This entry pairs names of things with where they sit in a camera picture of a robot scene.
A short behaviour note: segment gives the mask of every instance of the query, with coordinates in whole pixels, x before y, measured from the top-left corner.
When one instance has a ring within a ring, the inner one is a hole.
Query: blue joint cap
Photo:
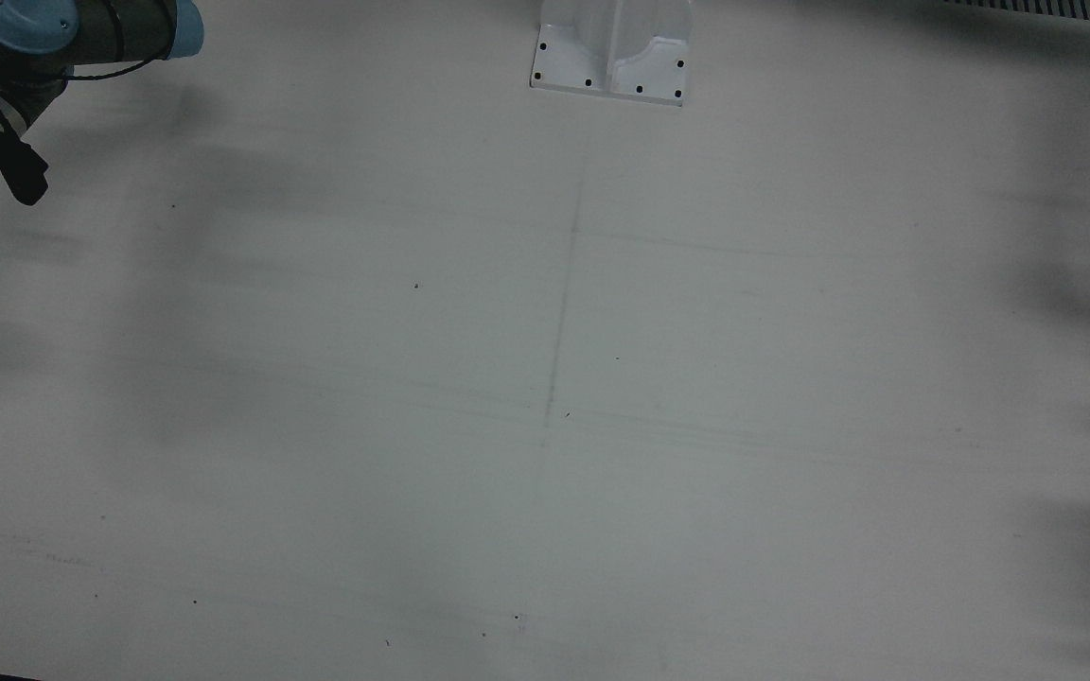
[[[205,46],[205,22],[199,17],[199,9],[191,0],[175,0],[174,44],[170,47],[168,60],[199,53]]]
[[[52,54],[78,33],[74,0],[0,0],[0,44],[25,54]]]

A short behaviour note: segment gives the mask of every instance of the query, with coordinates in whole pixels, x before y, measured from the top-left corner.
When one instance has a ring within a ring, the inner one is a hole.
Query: mounting plate
[[[545,0],[531,85],[683,105],[689,0]]]

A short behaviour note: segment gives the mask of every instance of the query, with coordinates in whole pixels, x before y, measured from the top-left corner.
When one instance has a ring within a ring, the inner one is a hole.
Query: metal grate
[[[1087,19],[1090,21],[1090,0],[944,0],[953,4],[972,4],[974,8],[994,8],[1028,12],[1032,14],[1054,14],[1057,17]]]

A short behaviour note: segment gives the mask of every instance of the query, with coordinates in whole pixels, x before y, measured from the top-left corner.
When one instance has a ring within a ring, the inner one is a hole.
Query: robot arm
[[[73,66],[190,57],[204,44],[193,0],[0,0],[0,171],[34,205],[48,165],[19,137],[80,77]]]

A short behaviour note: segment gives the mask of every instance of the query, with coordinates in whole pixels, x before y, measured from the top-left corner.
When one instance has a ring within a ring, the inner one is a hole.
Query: white table surface
[[[1090,680],[1090,25],[198,3],[0,178],[0,672]]]

